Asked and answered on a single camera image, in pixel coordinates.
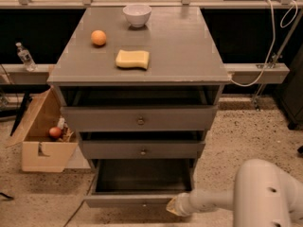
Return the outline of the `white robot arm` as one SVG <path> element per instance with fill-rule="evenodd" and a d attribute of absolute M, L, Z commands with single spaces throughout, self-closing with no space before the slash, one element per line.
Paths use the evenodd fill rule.
<path fill-rule="evenodd" d="M 205 209 L 233 212 L 233 227 L 292 227 L 303 223 L 303 183 L 260 159 L 244 162 L 234 188 L 221 192 L 201 188 L 172 198 L 167 210 L 188 217 Z"/>

